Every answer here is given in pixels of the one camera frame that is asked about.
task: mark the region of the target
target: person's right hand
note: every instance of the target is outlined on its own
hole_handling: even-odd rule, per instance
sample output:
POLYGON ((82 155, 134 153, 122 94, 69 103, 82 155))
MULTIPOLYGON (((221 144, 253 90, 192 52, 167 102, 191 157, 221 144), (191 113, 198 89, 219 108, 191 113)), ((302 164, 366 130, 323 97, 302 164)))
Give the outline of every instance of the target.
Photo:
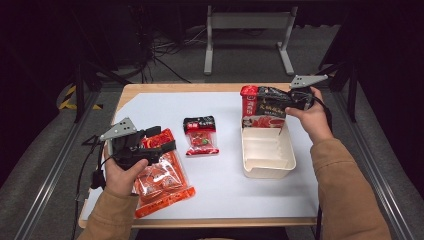
MULTIPOLYGON (((322 101, 321 92, 314 87, 311 87, 311 89, 314 96, 322 101)), ((302 127, 309 134, 312 143, 315 144, 325 139, 334 138, 328 126, 324 108, 321 104, 315 102, 314 105, 306 111, 296 108, 286 108, 285 111, 288 115, 297 117, 300 120, 302 127)))

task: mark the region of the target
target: hand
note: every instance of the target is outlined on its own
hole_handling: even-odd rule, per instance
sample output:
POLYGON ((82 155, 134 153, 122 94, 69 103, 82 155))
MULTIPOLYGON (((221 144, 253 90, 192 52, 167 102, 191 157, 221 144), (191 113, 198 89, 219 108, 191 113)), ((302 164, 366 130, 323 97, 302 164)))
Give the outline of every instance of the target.
MULTIPOLYGON (((314 96, 322 101, 321 92, 314 87, 311 87, 311 89, 314 96)), ((325 139, 334 138, 333 133, 328 126, 324 108, 321 106, 321 104, 316 102, 310 109, 306 111, 302 111, 296 108, 286 108, 285 111, 288 115, 297 117, 300 120, 302 127, 309 134, 312 143, 315 144, 325 139)))
MULTIPOLYGON (((107 146, 104 148, 105 159, 109 158, 107 146)), ((134 181, 138 174, 142 172, 149 162, 147 159, 138 161, 127 171, 119 167, 113 158, 106 161, 106 186, 114 193, 121 196, 129 196, 132 193, 134 181)))

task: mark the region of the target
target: red and black package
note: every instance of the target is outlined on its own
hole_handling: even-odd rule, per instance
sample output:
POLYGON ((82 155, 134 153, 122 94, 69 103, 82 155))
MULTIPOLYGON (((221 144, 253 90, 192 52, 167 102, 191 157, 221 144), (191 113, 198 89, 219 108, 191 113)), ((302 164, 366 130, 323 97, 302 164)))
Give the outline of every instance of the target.
POLYGON ((281 128, 286 119, 287 93, 265 86, 244 86, 242 127, 281 128))
POLYGON ((213 116, 185 118, 184 132, 190 145, 186 155, 217 154, 216 127, 213 116))

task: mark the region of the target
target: small red snack packet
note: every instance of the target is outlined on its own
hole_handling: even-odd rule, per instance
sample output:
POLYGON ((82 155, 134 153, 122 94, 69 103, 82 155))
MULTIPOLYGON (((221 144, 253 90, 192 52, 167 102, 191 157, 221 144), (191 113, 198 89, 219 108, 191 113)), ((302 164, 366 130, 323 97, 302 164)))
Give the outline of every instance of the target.
POLYGON ((217 154, 216 127, 213 116, 185 118, 184 132, 190 144, 186 155, 217 154))

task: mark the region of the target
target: white table surface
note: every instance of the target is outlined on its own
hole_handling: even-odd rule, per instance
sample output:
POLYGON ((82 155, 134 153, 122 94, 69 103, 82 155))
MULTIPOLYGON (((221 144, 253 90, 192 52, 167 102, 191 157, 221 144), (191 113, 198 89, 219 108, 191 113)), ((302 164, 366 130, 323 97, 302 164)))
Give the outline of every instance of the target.
MULTIPOLYGON (((283 179, 252 179, 243 174, 238 92, 140 93, 116 113, 114 123, 130 117, 137 129, 170 128, 177 151, 196 195, 143 219, 315 218, 317 181, 310 141, 298 119, 288 116, 296 168, 283 179), (186 157, 189 144, 183 119, 212 115, 217 127, 216 156, 186 157)), ((88 219, 101 188, 91 190, 80 220, 88 219)))

